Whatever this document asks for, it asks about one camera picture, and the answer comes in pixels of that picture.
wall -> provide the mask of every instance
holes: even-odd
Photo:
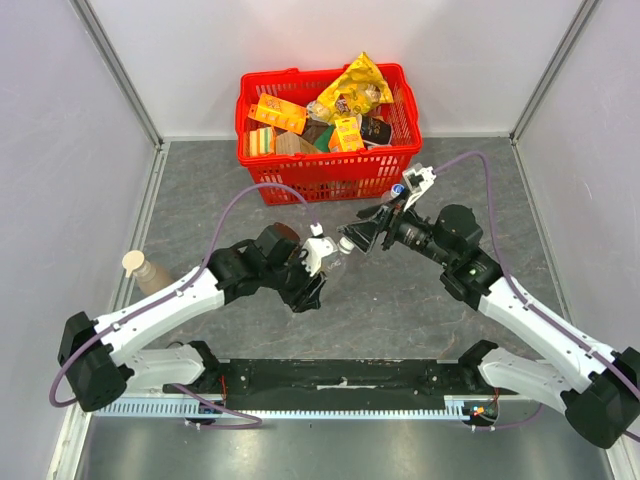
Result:
[[[635,0],[601,2],[520,149],[572,318],[640,350],[638,18]]]
[[[92,0],[166,136],[233,137],[240,76],[402,64],[425,134],[508,132],[580,0]]]
[[[1,10],[0,478],[32,480],[64,321],[108,307],[153,148],[69,2]]]

yellow snack bag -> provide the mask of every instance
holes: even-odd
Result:
[[[308,110],[312,118],[333,123],[365,114],[381,103],[393,103],[391,89],[376,64],[362,52]]]

